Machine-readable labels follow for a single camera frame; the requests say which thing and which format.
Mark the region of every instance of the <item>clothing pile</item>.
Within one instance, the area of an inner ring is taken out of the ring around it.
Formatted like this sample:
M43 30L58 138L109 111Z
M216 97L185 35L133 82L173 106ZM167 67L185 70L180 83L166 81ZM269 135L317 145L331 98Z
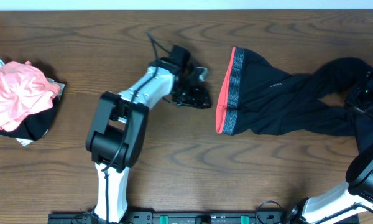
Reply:
M32 66L0 60L0 135L23 146L43 137L53 123L65 85Z
M357 58L327 63L313 75L290 75L259 54L233 47L216 109L216 130L235 135L286 134L305 129L333 136L355 136L358 150L373 143L373 119L319 100L342 93L373 68Z

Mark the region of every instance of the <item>wood grain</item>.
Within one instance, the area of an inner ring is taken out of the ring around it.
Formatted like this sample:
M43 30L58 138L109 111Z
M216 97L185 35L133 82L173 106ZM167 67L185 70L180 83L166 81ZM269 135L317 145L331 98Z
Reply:
M67 83L50 132L30 146L0 138L0 223L46 223L52 211L96 204L97 175L84 144L100 94L119 92L153 60L145 32L183 45L210 69L216 103L231 47L262 54L290 73L340 57L373 65L373 11L0 12L0 57L49 63ZM217 135L215 106L160 102L128 185L131 206L156 210L289 207L339 184L357 155L354 138L295 131ZM362 214L373 224L373 215Z

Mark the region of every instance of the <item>black fabric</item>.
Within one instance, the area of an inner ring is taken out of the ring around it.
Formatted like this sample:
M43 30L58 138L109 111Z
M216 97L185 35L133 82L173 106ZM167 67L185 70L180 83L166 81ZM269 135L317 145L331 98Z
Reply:
M0 135L12 138L39 140L51 127L58 110L58 97L53 100L53 107L37 114L29 115L19 127L11 132L0 131Z
M256 134L279 135L305 129L333 136L355 136L360 151L373 143L373 119L318 100L351 88L372 71L362 60L341 58L313 75L290 75L250 50L237 48L236 54L242 55L242 60L233 61L222 134L235 135L250 129ZM240 77L234 75L239 68Z

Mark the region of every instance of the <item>green connector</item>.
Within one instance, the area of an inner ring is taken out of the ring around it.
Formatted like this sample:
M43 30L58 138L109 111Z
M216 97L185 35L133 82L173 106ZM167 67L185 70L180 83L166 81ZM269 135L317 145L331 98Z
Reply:
M161 215L160 216L160 224L168 224L168 216Z
M249 217L247 215L241 215L241 224L249 224Z

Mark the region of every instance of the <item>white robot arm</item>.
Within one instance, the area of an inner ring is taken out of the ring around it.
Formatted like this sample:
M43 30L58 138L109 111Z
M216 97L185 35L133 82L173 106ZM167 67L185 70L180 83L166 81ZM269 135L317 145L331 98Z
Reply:
M353 160L346 181L295 205L285 223L330 224L365 211L373 213L373 144Z
M186 49L174 46L169 58L151 63L135 85L102 95L86 142L98 171L94 214L100 220L118 223L127 210L127 177L141 152L149 111L167 95L178 106L211 107L208 91L199 85L207 75ZM110 126L110 119L125 123L125 130Z

